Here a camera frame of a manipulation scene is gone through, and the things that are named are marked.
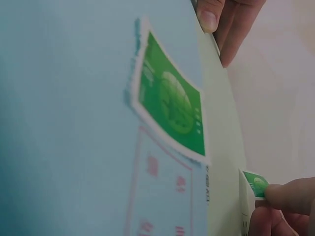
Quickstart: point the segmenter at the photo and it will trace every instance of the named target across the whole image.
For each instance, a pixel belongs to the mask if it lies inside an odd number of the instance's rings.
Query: postage stamp
[[[201,89],[170,58],[146,17],[140,21],[140,35],[131,85],[133,108],[175,150],[210,164]]]

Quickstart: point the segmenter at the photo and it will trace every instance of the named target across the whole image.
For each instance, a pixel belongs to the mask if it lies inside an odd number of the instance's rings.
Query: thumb
[[[202,29],[207,33],[217,30],[225,0],[198,0],[196,13]]]

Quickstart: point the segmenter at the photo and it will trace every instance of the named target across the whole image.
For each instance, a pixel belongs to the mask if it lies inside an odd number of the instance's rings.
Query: paper
[[[147,18],[140,23],[141,47],[132,78],[132,106],[171,147],[210,163],[202,91],[158,42]]]

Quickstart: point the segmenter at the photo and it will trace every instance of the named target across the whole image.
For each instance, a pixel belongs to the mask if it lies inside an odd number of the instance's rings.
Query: finger
[[[284,185],[269,185],[265,197],[273,208],[309,215],[315,199],[315,177],[296,179]]]
[[[315,201],[312,202],[308,235],[315,235]]]
[[[228,31],[231,28],[235,12],[237,10],[238,3],[231,0],[226,0],[224,8],[220,17],[218,29],[216,30],[214,37],[216,39],[219,50],[221,51]]]
[[[299,236],[308,235],[309,216],[283,212],[285,220]]]
[[[271,212],[271,235],[277,236],[296,236],[296,233],[284,220],[279,210],[270,209]]]
[[[213,33],[218,28],[225,0],[198,0],[197,17],[203,30]]]
[[[233,23],[220,54],[223,67],[227,67],[234,59],[265,1],[266,0],[237,0],[240,5],[235,12]]]
[[[270,210],[266,207],[256,208],[251,216],[248,236],[270,236],[271,224]]]

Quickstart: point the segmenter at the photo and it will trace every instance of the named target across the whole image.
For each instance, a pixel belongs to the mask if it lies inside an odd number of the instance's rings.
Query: small green stamp
[[[265,197],[264,191],[269,184],[267,180],[263,176],[260,176],[254,173],[250,173],[246,171],[243,171],[243,173],[246,180],[250,184],[250,187],[252,191],[254,192],[255,197],[264,198]]]
[[[209,164],[202,94],[178,69],[141,21],[141,47],[133,77],[132,105],[174,149]]]

